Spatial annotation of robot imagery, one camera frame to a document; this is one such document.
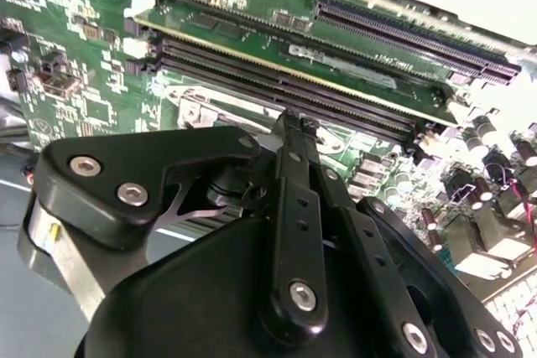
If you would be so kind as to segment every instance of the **mounting hole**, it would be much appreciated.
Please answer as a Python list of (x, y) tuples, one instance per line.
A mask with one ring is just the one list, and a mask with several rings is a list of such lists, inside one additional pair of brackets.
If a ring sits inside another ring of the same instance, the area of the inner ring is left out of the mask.
[(380, 264), (382, 267), (386, 266), (386, 261), (381, 258), (379, 255), (375, 256), (375, 260), (378, 264)]
[(301, 231), (304, 231), (304, 232), (306, 232), (306, 231), (308, 231), (308, 230), (310, 229), (310, 226), (308, 226), (308, 223), (305, 222), (304, 220), (299, 220), (299, 221), (296, 223), (296, 226), (298, 226), (299, 229), (300, 229)]

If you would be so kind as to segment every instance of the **black capacitor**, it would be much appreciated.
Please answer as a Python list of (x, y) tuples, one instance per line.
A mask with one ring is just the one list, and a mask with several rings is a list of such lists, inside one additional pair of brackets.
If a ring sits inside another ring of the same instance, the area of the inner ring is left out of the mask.
[(473, 184), (476, 186), (474, 192), (479, 196), (480, 201), (489, 201), (493, 197), (493, 192), (488, 186), (487, 180), (481, 176), (478, 176), (473, 180)]
[(427, 230), (432, 231), (438, 227), (436, 223), (435, 214), (431, 209), (421, 209), (421, 217), (427, 227)]
[(464, 169), (456, 169), (444, 186), (449, 200), (454, 203), (462, 202), (475, 188), (472, 176)]
[(517, 148), (520, 157), (527, 167), (534, 167), (537, 165), (537, 153), (529, 142), (521, 140), (516, 142), (514, 146)]
[(479, 193), (476, 192), (475, 189), (468, 194), (467, 203), (470, 205), (470, 208), (474, 211), (479, 210), (483, 207), (483, 202), (481, 201), (479, 197)]
[(427, 231), (427, 237), (429, 238), (430, 249), (433, 252), (439, 252), (444, 248), (442, 239), (437, 230)]

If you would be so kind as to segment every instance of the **bolt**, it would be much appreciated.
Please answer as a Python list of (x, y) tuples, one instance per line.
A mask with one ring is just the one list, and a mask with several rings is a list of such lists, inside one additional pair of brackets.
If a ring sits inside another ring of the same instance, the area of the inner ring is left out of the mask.
[(244, 147), (253, 147), (252, 141), (248, 137), (241, 137), (238, 139), (238, 142), (241, 143)]
[(295, 305), (305, 312), (311, 312), (317, 305), (317, 298), (313, 290), (301, 281), (296, 281), (289, 287), (291, 299)]
[(404, 338), (421, 355), (427, 352), (427, 340), (418, 326), (411, 323), (403, 324)]
[(497, 331), (496, 335), (500, 339), (500, 343), (502, 344), (503, 348), (509, 351), (511, 354), (514, 354), (516, 349), (514, 348), (513, 341), (511, 341), (511, 339), (501, 331)]
[(125, 204), (139, 207), (148, 201), (148, 192), (139, 184), (126, 183), (117, 189), (117, 197)]
[(332, 169), (330, 168), (327, 168), (326, 169), (326, 175), (328, 175), (328, 178), (332, 179), (332, 180), (336, 180), (337, 179), (337, 174), (335, 171), (333, 171)]
[(496, 350), (496, 345), (494, 344), (493, 339), (490, 338), (490, 335), (485, 333), (481, 329), (476, 329), (476, 336), (479, 342), (483, 347), (485, 347), (489, 352), (494, 352)]
[(300, 155), (297, 154), (297, 153), (295, 153), (294, 151), (291, 151), (291, 152), (289, 153), (289, 156), (290, 156), (294, 161), (296, 161), (297, 163), (299, 163), (300, 160), (301, 160)]
[(85, 155), (74, 157), (69, 162), (69, 166), (75, 174), (85, 177), (96, 176), (101, 172), (101, 165), (99, 162), (96, 159)]
[(377, 211), (379, 214), (384, 214), (384, 206), (381, 205), (378, 202), (373, 202), (373, 208), (375, 211)]

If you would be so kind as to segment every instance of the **black ram slot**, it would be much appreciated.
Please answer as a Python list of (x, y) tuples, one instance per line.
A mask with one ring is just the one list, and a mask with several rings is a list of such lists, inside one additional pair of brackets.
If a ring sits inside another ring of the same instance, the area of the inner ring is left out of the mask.
[(328, 87), (170, 36), (155, 40), (154, 56), (149, 60), (129, 62), (127, 71), (177, 70), (183, 75), (282, 107), (298, 108), (318, 119), (395, 143), (403, 142), (412, 135), (415, 127), (423, 124), (423, 119), (335, 93)]
[[(190, 60), (197, 60), (198, 63), (204, 63), (205, 65), (217, 64), (222, 68), (233, 69), (235, 71), (240, 65), (242, 75), (251, 77), (252, 80), (263, 80), (264, 82), (271, 83), (272, 86), (277, 86), (281, 91), (296, 93), (304, 88), (305, 81), (292, 76), (289, 73), (269, 70), (260, 65), (248, 63), (227, 54), (224, 55), (216, 52), (209, 52), (207, 49), (200, 48), (184, 41), (179, 41), (170, 36), (161, 37), (155, 45), (155, 48), (159, 52), (172, 54), (173, 56), (188, 54)], [(320, 99), (324, 99), (326, 102), (333, 102), (334, 105), (351, 108), (354, 113), (360, 114), (362, 117), (371, 121), (379, 122), (386, 126), (400, 127), (404, 131), (412, 130), (415, 125), (416, 119), (411, 115), (397, 112), (385, 106), (359, 99), (355, 96), (332, 91), (324, 86), (314, 83), (308, 84), (308, 92), (305, 96), (320, 97)]]

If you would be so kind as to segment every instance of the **black pcie slot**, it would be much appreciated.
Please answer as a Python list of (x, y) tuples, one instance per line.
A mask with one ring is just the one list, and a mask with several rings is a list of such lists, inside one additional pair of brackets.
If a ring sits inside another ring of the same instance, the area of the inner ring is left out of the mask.
[(315, 19), (493, 84), (506, 86), (521, 71), (520, 66), (509, 63), (501, 55), (477, 47), (455, 44), (449, 39), (434, 36), (410, 24), (340, 0), (317, 0)]

